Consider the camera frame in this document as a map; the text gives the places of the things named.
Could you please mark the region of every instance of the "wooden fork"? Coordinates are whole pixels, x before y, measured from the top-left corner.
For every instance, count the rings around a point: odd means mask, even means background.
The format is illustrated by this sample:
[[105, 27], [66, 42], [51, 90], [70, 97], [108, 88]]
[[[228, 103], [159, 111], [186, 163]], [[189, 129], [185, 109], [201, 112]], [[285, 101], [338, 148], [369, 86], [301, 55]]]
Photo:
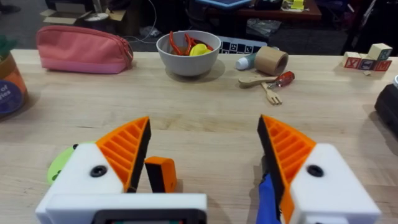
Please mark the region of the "wooden fork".
[[268, 89], [268, 84], [266, 83], [261, 83], [262, 88], [266, 91], [267, 93], [267, 100], [272, 104], [272, 105], [281, 105], [282, 99], [278, 94], [276, 94], [274, 91]]

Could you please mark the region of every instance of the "orange container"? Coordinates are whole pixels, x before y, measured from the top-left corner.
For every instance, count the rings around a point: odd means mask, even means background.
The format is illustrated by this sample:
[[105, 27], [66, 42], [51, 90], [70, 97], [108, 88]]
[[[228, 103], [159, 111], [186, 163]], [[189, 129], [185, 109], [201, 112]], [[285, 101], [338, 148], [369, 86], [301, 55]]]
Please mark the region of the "orange container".
[[14, 58], [9, 54], [0, 62], [0, 118], [17, 111], [27, 99], [25, 82]]

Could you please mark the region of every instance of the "pink pencil case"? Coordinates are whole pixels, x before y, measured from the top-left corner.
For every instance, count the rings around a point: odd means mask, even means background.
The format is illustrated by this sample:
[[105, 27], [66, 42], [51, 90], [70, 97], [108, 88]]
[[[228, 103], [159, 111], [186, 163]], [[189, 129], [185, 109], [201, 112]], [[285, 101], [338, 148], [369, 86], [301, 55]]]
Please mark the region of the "pink pencil case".
[[93, 29], [47, 26], [37, 32], [43, 68], [117, 74], [131, 68], [132, 50], [121, 37]]

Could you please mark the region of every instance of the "cable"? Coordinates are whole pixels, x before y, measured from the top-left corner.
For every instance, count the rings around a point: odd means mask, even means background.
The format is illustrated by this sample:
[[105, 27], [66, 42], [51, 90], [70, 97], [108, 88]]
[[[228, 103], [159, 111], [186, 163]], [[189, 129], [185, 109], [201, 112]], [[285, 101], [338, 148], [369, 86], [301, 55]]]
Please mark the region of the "cable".
[[152, 30], [154, 29], [155, 24], [156, 24], [156, 20], [157, 20], [157, 14], [156, 14], [155, 5], [154, 5], [154, 3], [152, 3], [151, 0], [148, 0], [148, 1], [149, 1], [149, 3], [152, 5], [152, 7], [154, 8], [154, 12], [155, 12], [155, 21], [154, 21], [154, 25], [152, 26], [152, 28], [150, 28], [150, 31], [149, 31], [148, 35], [147, 35], [146, 37], [142, 38], [142, 39], [138, 39], [137, 37], [134, 37], [134, 36], [125, 36], [125, 37], [123, 37], [123, 38], [126, 38], [126, 37], [133, 37], [133, 38], [137, 39], [136, 41], [129, 41], [129, 43], [142, 42], [142, 43], [144, 43], [144, 44], [156, 44], [156, 42], [145, 42], [145, 41], [144, 41], [146, 38], [148, 38], [148, 37], [150, 36], [150, 33], [152, 33]]

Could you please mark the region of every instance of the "orange block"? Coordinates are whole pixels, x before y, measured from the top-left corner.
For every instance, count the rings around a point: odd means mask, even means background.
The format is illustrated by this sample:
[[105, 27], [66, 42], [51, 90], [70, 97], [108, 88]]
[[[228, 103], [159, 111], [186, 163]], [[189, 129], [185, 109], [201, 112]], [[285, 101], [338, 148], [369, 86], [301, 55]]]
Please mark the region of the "orange block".
[[145, 160], [145, 167], [153, 193], [174, 192], [177, 176], [172, 159], [152, 156]]
[[146, 116], [118, 127], [95, 142], [120, 178], [125, 192], [137, 191], [150, 136]]
[[269, 166], [275, 198], [289, 223], [294, 203], [289, 193], [290, 183], [316, 142], [296, 129], [270, 116], [262, 115], [257, 129]]

